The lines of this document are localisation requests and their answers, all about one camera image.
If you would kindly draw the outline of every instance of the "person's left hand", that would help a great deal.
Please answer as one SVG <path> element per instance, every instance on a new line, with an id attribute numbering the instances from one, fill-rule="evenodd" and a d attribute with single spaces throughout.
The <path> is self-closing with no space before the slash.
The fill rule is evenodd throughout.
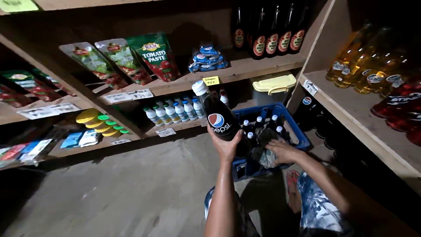
<path id="1" fill-rule="evenodd" d="M 231 141 L 221 140 L 214 131 L 212 131 L 211 126 L 208 124 L 208 132 L 212 138 L 213 145 L 219 153 L 221 158 L 221 165 L 229 164 L 232 165 L 234 160 L 235 151 L 237 149 L 237 144 L 241 141 L 241 136 L 243 134 L 242 129 L 240 129 L 235 137 Z"/>

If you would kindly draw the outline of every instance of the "yellow price label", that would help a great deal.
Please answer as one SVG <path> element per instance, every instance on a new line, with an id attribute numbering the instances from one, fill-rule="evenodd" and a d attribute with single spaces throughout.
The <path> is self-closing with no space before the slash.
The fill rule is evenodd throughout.
<path id="1" fill-rule="evenodd" d="M 205 77 L 202 80 L 205 82 L 205 84 L 207 86 L 219 84 L 219 77 L 218 76 Z"/>
<path id="2" fill-rule="evenodd" d="M 4 12 L 36 11 L 38 7 L 31 0 L 0 0 L 0 9 Z"/>

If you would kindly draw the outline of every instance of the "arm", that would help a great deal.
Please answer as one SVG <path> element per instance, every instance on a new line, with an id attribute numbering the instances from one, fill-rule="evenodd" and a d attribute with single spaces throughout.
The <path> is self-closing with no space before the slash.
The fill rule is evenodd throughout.
<path id="1" fill-rule="evenodd" d="M 272 140 L 267 146 L 278 157 L 279 163 L 297 163 L 323 190 L 339 211 L 361 228 L 366 234 L 418 236 L 397 216 L 366 195 L 347 179 L 317 162 L 305 152 Z"/>
<path id="2" fill-rule="evenodd" d="M 232 141 L 219 139 L 208 125 L 208 132 L 217 149 L 221 168 L 219 169 L 215 191 L 210 203 L 206 220 L 205 237 L 237 236 L 237 216 L 235 207 L 234 182 L 231 169 L 237 144 L 241 140 L 242 130 L 238 131 Z"/>

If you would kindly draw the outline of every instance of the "yellow lid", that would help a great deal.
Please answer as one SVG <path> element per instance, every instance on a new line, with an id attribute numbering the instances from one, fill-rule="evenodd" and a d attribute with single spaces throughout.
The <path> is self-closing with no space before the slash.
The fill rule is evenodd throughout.
<path id="1" fill-rule="evenodd" d="M 103 132 L 105 132 L 105 131 L 107 131 L 107 132 L 111 132 L 111 130 L 114 130 L 113 128 L 112 128 L 112 126 L 110 126 L 110 125 L 107 125 L 107 127 L 106 128 L 103 128 L 103 129 L 95 129 L 95 131 L 96 132 L 99 132 L 99 133 L 103 133 Z"/>
<path id="2" fill-rule="evenodd" d="M 112 132 L 103 133 L 102 135 L 103 135 L 104 137 L 109 137 L 109 136 L 112 136 L 112 135 L 114 135 L 114 134 L 116 134 L 116 133 L 118 133 L 118 132 L 119 132 L 118 130 L 113 130 Z"/>
<path id="3" fill-rule="evenodd" d="M 96 128 L 96 127 L 101 126 L 101 124 L 104 124 L 104 123 L 105 123 L 104 121 L 99 121 L 98 123 L 94 123 L 94 124 L 91 124 L 91 125 L 85 125 L 85 127 L 87 127 L 87 128 Z"/>
<path id="4" fill-rule="evenodd" d="M 81 112 L 77 117 L 76 117 L 76 122 L 78 124 L 84 124 L 94 118 L 96 118 L 98 116 L 99 111 L 91 108 L 91 109 L 87 109 L 83 112 Z"/>
<path id="5" fill-rule="evenodd" d="M 297 82 L 289 71 L 272 73 L 250 79 L 253 81 L 253 87 L 256 91 L 268 92 L 268 95 L 277 92 L 288 92 L 288 89 L 295 86 Z"/>

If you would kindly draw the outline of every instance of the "handwritten label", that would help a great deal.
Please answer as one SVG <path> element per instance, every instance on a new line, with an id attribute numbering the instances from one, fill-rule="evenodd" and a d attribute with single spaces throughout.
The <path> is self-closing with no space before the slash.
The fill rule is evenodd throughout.
<path id="1" fill-rule="evenodd" d="M 167 129 L 162 129 L 162 130 L 156 131 L 156 133 L 160 137 L 167 137 L 169 135 L 174 135 L 176 132 L 172 128 L 167 128 Z"/>
<path id="2" fill-rule="evenodd" d="M 50 105 L 50 108 L 58 113 L 68 113 L 81 110 L 72 103 L 62 103 L 58 105 Z"/>
<path id="3" fill-rule="evenodd" d="M 312 83 L 309 79 L 306 79 L 304 81 L 303 87 L 305 90 L 307 90 L 310 95 L 314 96 L 316 94 L 316 92 L 319 91 L 319 88 L 314 85 L 314 83 Z"/>
<path id="4" fill-rule="evenodd" d="M 219 77 L 218 76 L 211 76 L 202 79 L 207 86 L 217 85 L 219 84 Z"/>
<path id="5" fill-rule="evenodd" d="M 152 94 L 151 90 L 149 89 L 127 92 L 127 94 L 131 97 L 132 100 L 151 98 L 154 96 L 154 94 Z"/>
<path id="6" fill-rule="evenodd" d="M 111 144 L 118 145 L 118 144 L 129 143 L 129 142 L 131 142 L 131 140 L 129 140 L 129 139 L 119 139 L 119 140 L 116 140 L 114 142 L 111 142 Z"/>
<path id="7" fill-rule="evenodd" d="M 50 116 L 56 116 L 59 115 L 57 111 L 53 110 L 49 106 L 46 107 L 39 107 L 39 108 L 33 108 L 33 109 L 27 109 L 27 110 L 21 110 L 17 112 L 18 114 L 27 117 L 28 119 L 40 119 L 40 118 L 46 118 Z"/>
<path id="8" fill-rule="evenodd" d="M 0 9 L 4 12 L 36 11 L 38 7 L 31 0 L 1 0 Z"/>
<path id="9" fill-rule="evenodd" d="M 106 99 L 110 104 L 132 100 L 132 97 L 124 92 L 119 94 L 104 95 L 103 98 Z"/>

